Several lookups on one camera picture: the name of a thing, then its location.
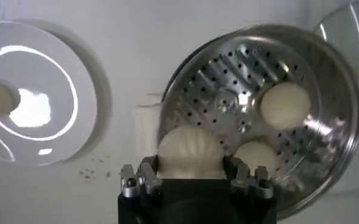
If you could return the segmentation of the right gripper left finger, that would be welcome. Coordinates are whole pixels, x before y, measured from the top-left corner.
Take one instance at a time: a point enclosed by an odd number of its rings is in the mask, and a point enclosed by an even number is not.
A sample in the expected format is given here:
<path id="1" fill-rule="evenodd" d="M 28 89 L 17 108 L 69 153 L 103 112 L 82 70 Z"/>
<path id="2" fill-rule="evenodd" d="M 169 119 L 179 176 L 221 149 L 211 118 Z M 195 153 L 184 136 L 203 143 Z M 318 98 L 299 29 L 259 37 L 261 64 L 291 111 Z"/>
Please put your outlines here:
<path id="1" fill-rule="evenodd" d="M 131 164 L 121 169 L 121 193 L 126 198 L 137 198 L 142 192 L 150 197 L 159 198 L 162 194 L 163 180 L 157 176 L 158 156 L 144 157 L 134 172 Z"/>

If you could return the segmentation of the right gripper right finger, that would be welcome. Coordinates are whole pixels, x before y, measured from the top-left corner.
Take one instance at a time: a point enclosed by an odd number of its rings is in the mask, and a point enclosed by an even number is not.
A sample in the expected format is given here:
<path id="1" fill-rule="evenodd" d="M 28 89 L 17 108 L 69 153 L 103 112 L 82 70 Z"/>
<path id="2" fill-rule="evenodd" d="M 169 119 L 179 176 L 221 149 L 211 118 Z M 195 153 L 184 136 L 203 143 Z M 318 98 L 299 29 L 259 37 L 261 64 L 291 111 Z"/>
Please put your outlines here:
<path id="1" fill-rule="evenodd" d="M 252 175 L 248 165 L 241 159 L 225 156 L 223 168 L 234 194 L 238 192 L 248 195 L 249 192 L 253 192 L 257 198 L 273 197 L 273 185 L 265 166 L 258 166 Z"/>

